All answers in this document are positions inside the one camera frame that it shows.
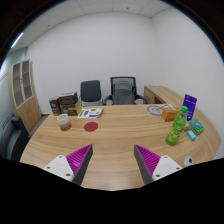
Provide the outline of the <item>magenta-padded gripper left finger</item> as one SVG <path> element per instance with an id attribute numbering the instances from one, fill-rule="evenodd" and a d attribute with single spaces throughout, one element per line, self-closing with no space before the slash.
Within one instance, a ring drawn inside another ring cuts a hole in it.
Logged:
<path id="1" fill-rule="evenodd" d="M 92 145 L 87 145 L 67 156 L 58 155 L 44 167 L 44 170 L 81 185 L 92 155 Z"/>

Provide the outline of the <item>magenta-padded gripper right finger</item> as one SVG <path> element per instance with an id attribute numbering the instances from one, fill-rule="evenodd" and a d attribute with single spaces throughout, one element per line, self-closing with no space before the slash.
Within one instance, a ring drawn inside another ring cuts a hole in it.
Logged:
<path id="1" fill-rule="evenodd" d="M 134 145 L 134 156 L 145 185 L 182 169 L 168 155 L 159 156 L 137 144 Z"/>

